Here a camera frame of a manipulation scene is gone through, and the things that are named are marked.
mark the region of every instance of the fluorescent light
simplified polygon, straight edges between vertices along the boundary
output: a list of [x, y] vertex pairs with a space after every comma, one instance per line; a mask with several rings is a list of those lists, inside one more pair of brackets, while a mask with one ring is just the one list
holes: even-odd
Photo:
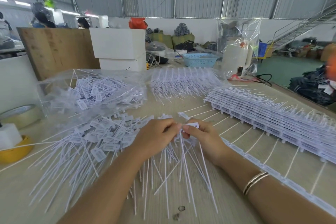
[[63, 10], [61, 10], [61, 12], [64, 13], [64, 14], [71, 14], [71, 15], [80, 16], [80, 14], [74, 13], [74, 12], [68, 12], [68, 11], [63, 11]]
[[85, 14], [86, 16], [89, 16], [89, 17], [94, 17], [94, 18], [99, 18], [98, 15], [94, 15], [94, 14]]
[[20, 2], [20, 1], [14, 1], [18, 5], [25, 5], [25, 6], [30, 6], [30, 4], [25, 3], [25, 2]]

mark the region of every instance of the person's left hand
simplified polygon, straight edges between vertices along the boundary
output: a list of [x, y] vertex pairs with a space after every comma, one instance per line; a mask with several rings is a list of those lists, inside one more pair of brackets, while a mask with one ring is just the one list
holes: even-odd
[[162, 151], [179, 133], [181, 123], [171, 119], [150, 120], [140, 129], [131, 148], [141, 153], [143, 161]]

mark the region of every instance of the tape roll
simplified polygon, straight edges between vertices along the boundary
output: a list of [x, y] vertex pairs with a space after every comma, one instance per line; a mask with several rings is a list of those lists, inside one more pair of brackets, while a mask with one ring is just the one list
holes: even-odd
[[24, 128], [40, 118], [40, 109], [34, 104], [16, 107], [0, 114], [2, 123], [14, 123], [17, 129]]

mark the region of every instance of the forearm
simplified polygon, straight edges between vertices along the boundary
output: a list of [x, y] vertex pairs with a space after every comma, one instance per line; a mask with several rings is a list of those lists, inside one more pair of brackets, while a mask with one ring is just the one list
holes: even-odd
[[[229, 148], [220, 162], [220, 167], [228, 173], [241, 191], [261, 172], [257, 166]], [[333, 216], [271, 176], [257, 182], [250, 189], [248, 198], [268, 224], [336, 222]]]
[[126, 149], [58, 224], [116, 223], [143, 161], [139, 152]]

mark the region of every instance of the green sack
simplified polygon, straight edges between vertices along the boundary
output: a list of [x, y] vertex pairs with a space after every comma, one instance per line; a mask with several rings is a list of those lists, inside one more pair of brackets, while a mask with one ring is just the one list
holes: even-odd
[[187, 34], [187, 35], [182, 35], [182, 36], [176, 36], [173, 35], [171, 37], [171, 40], [173, 41], [173, 47], [175, 48], [175, 45], [184, 43], [185, 41], [195, 41], [195, 36], [193, 34]]
[[165, 35], [161, 30], [159, 33], [147, 34], [152, 41], [158, 41], [164, 43], [168, 48], [173, 48], [173, 43], [171, 41], [170, 35]]

